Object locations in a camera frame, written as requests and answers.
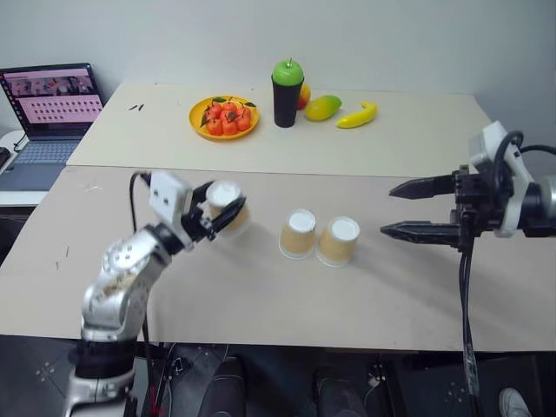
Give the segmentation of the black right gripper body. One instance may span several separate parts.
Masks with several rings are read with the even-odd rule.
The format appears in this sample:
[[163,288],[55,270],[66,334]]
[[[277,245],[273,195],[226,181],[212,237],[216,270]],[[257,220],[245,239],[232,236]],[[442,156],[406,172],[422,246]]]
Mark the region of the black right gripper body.
[[458,227],[453,246],[461,253],[472,250],[475,238],[500,227],[500,212],[493,206],[490,190],[480,174],[471,174],[467,165],[453,172],[455,208],[450,222]]

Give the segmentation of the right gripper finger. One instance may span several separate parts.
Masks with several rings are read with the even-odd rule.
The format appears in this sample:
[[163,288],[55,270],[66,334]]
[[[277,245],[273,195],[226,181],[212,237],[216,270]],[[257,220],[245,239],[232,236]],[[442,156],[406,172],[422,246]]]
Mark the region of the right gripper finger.
[[408,200],[428,199],[437,195],[451,195],[454,184],[454,174],[417,178],[394,187],[388,195]]
[[393,239],[416,244],[445,245],[458,248],[460,226],[451,223],[403,221],[380,227],[380,232]]

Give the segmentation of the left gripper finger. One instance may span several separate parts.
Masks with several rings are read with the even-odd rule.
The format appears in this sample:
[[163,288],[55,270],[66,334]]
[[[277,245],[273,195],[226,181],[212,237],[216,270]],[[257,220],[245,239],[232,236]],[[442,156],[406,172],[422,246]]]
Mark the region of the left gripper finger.
[[206,201],[207,191],[214,181],[205,182],[193,190],[193,204],[198,205]]
[[219,235],[239,235],[248,226],[247,198],[239,196],[225,207],[212,206],[212,222]]

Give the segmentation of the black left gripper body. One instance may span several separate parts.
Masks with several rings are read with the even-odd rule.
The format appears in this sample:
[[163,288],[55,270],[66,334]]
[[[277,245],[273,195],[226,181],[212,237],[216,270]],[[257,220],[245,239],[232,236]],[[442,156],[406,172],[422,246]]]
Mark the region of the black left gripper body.
[[191,202],[187,212],[181,216],[180,222],[193,245],[203,240],[211,242],[216,238],[212,221],[204,216],[203,209],[196,202]]

